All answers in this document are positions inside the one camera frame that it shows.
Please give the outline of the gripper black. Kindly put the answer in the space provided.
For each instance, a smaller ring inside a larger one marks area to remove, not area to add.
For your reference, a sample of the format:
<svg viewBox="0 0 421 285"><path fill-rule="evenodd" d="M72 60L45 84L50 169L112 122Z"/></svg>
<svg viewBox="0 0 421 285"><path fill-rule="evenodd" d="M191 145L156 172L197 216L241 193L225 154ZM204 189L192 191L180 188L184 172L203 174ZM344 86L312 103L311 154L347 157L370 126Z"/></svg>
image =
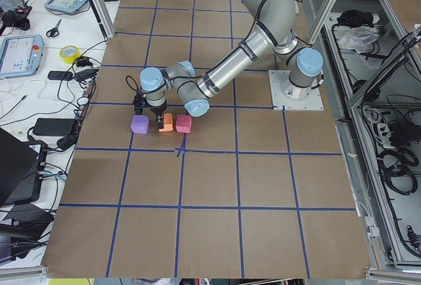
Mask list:
<svg viewBox="0 0 421 285"><path fill-rule="evenodd" d="M137 93L132 103L135 115L142 115L144 109L149 109L155 113L157 128L159 130L164 128L164 112L167 109L164 92L154 92L152 94Z"/></svg>

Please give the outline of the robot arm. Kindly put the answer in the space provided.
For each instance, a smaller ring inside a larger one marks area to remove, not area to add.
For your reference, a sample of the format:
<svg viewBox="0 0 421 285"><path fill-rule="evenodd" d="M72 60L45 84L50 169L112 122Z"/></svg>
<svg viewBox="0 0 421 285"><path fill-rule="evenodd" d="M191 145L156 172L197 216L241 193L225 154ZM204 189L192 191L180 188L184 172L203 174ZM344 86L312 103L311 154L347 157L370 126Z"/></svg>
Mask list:
<svg viewBox="0 0 421 285"><path fill-rule="evenodd" d="M306 99L322 84L323 57L315 49L299 43L292 30L295 21L295 0L239 0L254 18L249 33L221 61L197 76L189 61L181 61L164 69L147 67L139 75L133 100L135 115L144 109L155 114L159 128L164 126L167 108L166 91L175 89L186 111L193 117L209 110L209 100L229 82L272 50L289 70L281 84L282 93L294 101Z"/></svg>

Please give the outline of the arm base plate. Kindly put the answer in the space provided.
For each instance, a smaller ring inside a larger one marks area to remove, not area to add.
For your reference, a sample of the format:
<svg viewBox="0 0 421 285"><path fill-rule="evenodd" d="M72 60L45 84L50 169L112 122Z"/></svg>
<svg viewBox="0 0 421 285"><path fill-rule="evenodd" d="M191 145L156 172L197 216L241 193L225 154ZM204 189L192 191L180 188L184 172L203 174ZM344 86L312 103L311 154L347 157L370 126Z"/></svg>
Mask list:
<svg viewBox="0 0 421 285"><path fill-rule="evenodd" d="M323 111L324 106L316 85L298 88L289 81L289 70L269 70L272 107L275 111Z"/></svg>

